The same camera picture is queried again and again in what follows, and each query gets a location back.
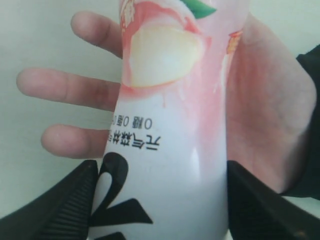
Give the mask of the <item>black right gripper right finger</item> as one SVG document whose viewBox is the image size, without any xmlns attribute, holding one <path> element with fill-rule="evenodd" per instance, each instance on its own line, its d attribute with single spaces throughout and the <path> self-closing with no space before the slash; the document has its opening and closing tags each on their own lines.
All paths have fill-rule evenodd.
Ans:
<svg viewBox="0 0 320 240">
<path fill-rule="evenodd" d="M 235 240 L 318 240 L 320 220 L 282 198 L 238 162 L 227 162 L 229 230 Z"/>
</svg>

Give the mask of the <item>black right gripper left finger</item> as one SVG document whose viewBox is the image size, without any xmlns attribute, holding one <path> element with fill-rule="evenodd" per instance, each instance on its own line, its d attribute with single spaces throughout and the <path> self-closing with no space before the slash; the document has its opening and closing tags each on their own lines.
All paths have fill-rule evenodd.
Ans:
<svg viewBox="0 0 320 240">
<path fill-rule="evenodd" d="M 85 160 L 50 190 L 1 218 L 2 240 L 85 240 L 98 180 L 95 160 Z"/>
</svg>

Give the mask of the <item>person's open bare hand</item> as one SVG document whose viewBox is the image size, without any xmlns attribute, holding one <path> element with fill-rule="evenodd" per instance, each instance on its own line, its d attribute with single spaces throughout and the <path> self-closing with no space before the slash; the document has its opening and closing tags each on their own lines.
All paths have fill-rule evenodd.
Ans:
<svg viewBox="0 0 320 240">
<path fill-rule="evenodd" d="M 90 11 L 71 28 L 84 41 L 122 58 L 120 26 Z M 16 78 L 26 96 L 114 111 L 120 84 L 50 68 L 27 68 Z M 251 14 L 227 80 L 227 155 L 284 195 L 302 176 L 317 92 L 312 78 L 277 36 Z M 56 124 L 41 136 L 53 155 L 101 158 L 109 131 Z"/>
</svg>

